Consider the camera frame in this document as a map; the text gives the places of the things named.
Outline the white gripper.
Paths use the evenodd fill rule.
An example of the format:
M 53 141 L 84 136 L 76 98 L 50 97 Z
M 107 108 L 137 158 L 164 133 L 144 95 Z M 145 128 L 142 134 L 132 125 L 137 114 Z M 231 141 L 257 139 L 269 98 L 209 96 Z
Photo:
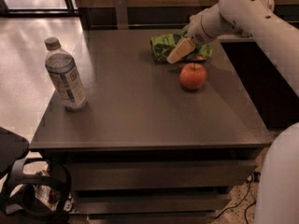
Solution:
M 235 25 L 225 20 L 216 4 L 190 17 L 187 37 L 182 37 L 167 57 L 169 63 L 177 63 L 183 57 L 195 50 L 195 44 L 209 43 L 221 35 L 237 34 L 240 32 Z

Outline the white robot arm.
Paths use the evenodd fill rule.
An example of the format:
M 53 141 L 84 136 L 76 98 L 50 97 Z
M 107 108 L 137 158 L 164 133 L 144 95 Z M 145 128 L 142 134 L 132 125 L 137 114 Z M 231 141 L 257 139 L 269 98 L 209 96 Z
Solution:
M 220 35 L 244 32 L 299 96 L 299 30 L 273 13 L 274 0 L 219 0 L 190 17 L 187 36 L 167 57 L 176 63 Z M 268 149 L 259 182 L 254 224 L 299 224 L 299 123 Z

